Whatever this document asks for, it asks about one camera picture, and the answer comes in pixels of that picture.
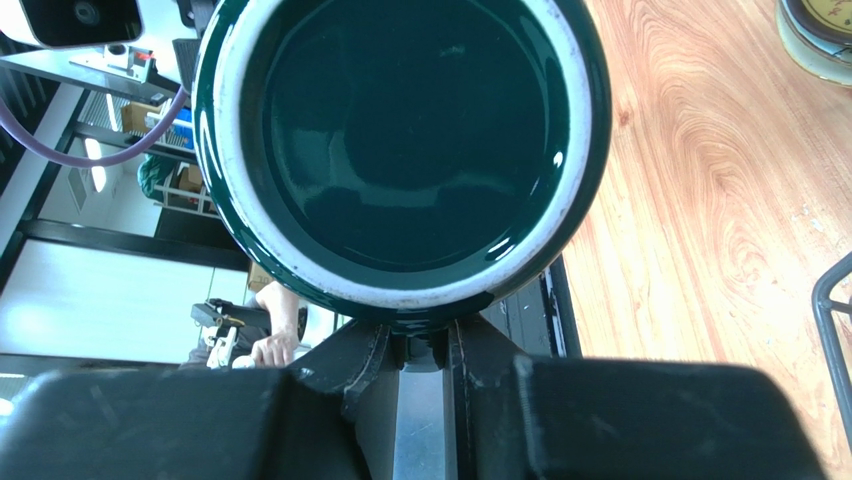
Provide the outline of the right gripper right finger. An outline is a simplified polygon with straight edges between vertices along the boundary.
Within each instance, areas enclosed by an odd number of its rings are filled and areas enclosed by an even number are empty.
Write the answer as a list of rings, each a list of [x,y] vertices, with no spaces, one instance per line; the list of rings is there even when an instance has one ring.
[[[741,366],[524,353],[478,315],[454,321],[462,479],[821,479],[788,399]]]

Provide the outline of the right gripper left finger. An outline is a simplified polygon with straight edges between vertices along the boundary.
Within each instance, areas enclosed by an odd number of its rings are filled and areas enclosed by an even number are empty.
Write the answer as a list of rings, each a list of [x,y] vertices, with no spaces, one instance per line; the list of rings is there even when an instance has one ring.
[[[286,368],[40,376],[1,431],[5,479],[372,479],[390,434],[366,393],[390,331],[351,321]]]

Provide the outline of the dark green mug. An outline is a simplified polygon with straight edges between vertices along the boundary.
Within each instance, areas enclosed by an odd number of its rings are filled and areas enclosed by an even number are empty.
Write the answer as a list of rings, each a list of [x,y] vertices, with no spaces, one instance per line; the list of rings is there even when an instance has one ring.
[[[302,298],[421,330],[569,243],[612,129],[582,1],[221,1],[193,91],[235,241]]]

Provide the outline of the light green flower plate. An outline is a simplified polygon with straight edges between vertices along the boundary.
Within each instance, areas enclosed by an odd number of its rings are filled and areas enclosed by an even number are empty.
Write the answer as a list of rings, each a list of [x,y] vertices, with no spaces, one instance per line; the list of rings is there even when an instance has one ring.
[[[776,2],[776,26],[782,45],[793,61],[808,73],[833,84],[851,87],[851,44],[817,38],[790,14],[788,0]]]

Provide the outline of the yellow patterned black-rim plate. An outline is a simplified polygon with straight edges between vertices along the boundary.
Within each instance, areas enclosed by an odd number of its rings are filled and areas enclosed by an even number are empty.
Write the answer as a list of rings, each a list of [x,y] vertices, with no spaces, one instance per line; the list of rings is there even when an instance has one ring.
[[[792,17],[817,38],[851,44],[851,0],[788,0]]]

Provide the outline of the background person forearm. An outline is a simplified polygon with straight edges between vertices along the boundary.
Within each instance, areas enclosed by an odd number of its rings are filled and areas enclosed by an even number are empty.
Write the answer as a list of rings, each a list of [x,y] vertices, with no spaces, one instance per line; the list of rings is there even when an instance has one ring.
[[[269,314],[273,335],[298,338],[300,301],[293,292],[277,282],[271,282],[255,295],[255,300]]]

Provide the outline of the background person hand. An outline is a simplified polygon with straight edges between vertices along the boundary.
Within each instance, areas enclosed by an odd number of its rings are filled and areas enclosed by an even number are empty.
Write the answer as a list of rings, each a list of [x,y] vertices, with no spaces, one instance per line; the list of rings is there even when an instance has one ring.
[[[250,358],[256,367],[284,368],[294,361],[300,341],[295,333],[281,332],[256,341]]]

